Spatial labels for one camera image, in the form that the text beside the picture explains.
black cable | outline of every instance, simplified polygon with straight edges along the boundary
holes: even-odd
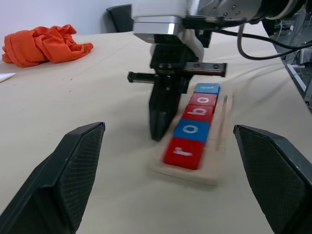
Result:
[[[244,58],[246,58],[246,59],[256,60],[256,61],[275,59],[275,58],[279,58],[279,57],[282,57],[282,56],[291,54],[291,53],[293,53],[293,52],[295,52],[295,51],[297,51],[297,50],[300,50],[300,49],[303,49],[303,48],[307,48],[307,47],[312,46],[312,44],[306,44],[306,45],[297,47],[297,49],[292,49],[292,50],[289,50],[289,51],[287,51],[287,52],[285,52],[285,53],[282,53],[282,54],[277,54],[277,55],[267,56],[267,57],[252,57],[252,56],[247,55],[247,54],[244,52],[243,48],[242,48],[242,39],[243,39],[244,28],[245,28],[245,24],[242,24],[242,25],[239,27],[238,36],[237,36],[237,48],[238,48],[238,51],[239,51],[239,53],[241,54],[241,56],[244,57]]]
[[[238,36],[238,33],[230,32],[230,31],[226,31],[226,30],[217,30],[217,31],[214,31],[214,32],[215,33],[220,33],[220,34],[225,34],[225,35],[228,35],[228,36],[234,36],[234,37]],[[285,44],[282,44],[282,43],[280,43],[280,42],[278,42],[276,40],[273,40],[273,39],[270,39],[270,38],[266,38],[266,37],[262,37],[262,36],[258,36],[258,35],[253,35],[253,34],[243,33],[243,37],[244,38],[257,39],[257,40],[263,40],[263,41],[272,43],[274,45],[278,45],[278,46],[286,48],[286,49],[298,49],[298,48],[300,48],[300,46],[298,47],[298,46],[285,45]]]

red block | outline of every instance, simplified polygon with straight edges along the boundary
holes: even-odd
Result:
[[[203,148],[203,142],[173,137],[162,161],[169,165],[197,170]]]
[[[216,94],[193,94],[189,104],[197,106],[211,106],[215,108],[216,99]]]
[[[188,104],[182,118],[211,123],[213,115],[214,108],[211,106],[196,106]]]

